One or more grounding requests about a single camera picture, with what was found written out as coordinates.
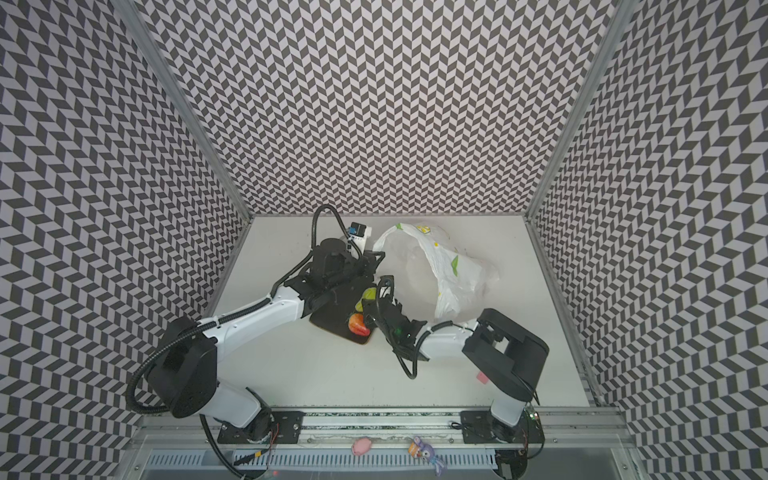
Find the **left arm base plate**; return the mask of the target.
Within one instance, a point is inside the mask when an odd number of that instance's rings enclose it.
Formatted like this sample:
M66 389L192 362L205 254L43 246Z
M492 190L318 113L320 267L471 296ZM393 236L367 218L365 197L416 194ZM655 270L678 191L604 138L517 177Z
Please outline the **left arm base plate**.
M217 441L224 445L297 444L305 414L298 410L262 410L246 427L221 422Z

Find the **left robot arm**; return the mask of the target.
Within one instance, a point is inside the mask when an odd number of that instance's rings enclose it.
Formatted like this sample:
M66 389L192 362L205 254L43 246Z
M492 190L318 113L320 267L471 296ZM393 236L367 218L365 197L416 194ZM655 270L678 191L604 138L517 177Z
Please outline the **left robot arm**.
M253 390L222 380L218 366L245 344L298 320L318 320L330 330L346 328L384 255L367 249L372 235L367 225L353 222L340 228L339 238L320 240L313 234L308 254L264 298L200 322L173 321L128 381L128 408L143 415L212 418L239 431L246 442L272 435L268 404Z

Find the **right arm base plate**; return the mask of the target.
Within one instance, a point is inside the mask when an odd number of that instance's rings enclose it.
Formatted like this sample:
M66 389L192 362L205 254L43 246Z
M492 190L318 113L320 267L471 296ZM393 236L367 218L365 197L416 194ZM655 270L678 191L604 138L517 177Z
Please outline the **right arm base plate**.
M541 444L546 441L537 413L523 412L509 426L491 415L490 411L464 410L459 425L465 444Z

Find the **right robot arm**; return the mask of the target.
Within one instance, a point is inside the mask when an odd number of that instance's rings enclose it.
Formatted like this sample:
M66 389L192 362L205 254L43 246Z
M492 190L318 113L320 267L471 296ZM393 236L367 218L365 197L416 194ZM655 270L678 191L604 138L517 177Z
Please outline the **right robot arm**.
M461 429L468 442L544 443L534 407L540 403L537 385L550 348L539 336L493 308L467 322L430 325L411 320L394 297L392 276L364 291L355 315L366 327L381 331L411 380L417 378L422 362L442 358L465 358L477 368L492 401L485 413L462 415Z

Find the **white plastic bag lemon print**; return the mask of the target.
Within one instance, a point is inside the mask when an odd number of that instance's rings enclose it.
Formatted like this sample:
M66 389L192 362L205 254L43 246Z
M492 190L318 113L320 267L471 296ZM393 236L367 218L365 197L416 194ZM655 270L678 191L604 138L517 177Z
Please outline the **white plastic bag lemon print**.
M394 277L394 296L404 313L433 324L476 317L499 280L495 265L470 256L433 223L399 222L380 235L373 249L385 254L378 273Z

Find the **fake green fruit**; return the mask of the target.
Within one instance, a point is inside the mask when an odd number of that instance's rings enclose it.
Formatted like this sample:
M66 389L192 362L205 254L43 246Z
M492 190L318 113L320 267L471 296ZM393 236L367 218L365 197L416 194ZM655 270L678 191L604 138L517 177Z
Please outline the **fake green fruit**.
M355 311L357 313L362 313L364 311L364 306L367 302L374 302L377 297L377 288L376 287L369 287L366 288L361 297L360 300L355 305Z

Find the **fake red strawberry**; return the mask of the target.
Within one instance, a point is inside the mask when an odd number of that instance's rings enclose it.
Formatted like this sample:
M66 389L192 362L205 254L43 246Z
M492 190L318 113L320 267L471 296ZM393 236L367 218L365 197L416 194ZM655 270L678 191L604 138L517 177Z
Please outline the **fake red strawberry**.
M371 334L371 330L366 325L361 313L352 314L347 320L347 327L352 334L359 337L368 337Z

